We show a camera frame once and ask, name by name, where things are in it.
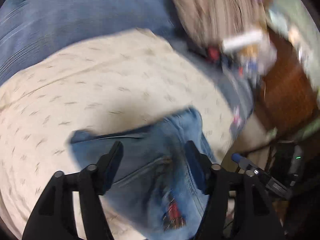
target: denim fabric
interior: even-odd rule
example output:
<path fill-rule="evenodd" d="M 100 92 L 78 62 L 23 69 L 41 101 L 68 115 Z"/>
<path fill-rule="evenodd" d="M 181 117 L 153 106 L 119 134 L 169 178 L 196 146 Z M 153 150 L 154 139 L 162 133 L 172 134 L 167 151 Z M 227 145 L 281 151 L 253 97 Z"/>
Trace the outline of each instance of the denim fabric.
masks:
<path fill-rule="evenodd" d="M 170 36 L 171 0 L 6 0 L 0 8 L 0 85 L 75 42 L 139 27 Z"/>
<path fill-rule="evenodd" d="M 136 130 L 95 136 L 76 131 L 70 141 L 81 168 L 96 163 L 115 141 L 124 145 L 124 157 L 114 183 L 104 196 L 112 208 L 150 240 L 186 240 L 196 233 L 207 196 L 196 188 L 186 162 L 184 146 L 194 141 L 198 150 L 215 162 L 202 133 L 200 113 L 188 108 Z M 175 198 L 186 226 L 163 230 L 166 194 Z"/>

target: brown wooden furniture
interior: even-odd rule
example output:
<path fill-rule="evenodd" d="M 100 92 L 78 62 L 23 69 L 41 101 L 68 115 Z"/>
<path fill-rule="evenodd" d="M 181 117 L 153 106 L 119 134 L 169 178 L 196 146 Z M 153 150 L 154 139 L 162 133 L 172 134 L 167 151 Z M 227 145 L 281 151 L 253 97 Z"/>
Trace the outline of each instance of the brown wooden furniture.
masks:
<path fill-rule="evenodd" d="M 263 77 L 255 112 L 267 130 L 276 127 L 281 135 L 308 123 L 317 115 L 318 107 L 295 49 L 271 29 L 269 35 L 278 50 L 277 61 Z"/>

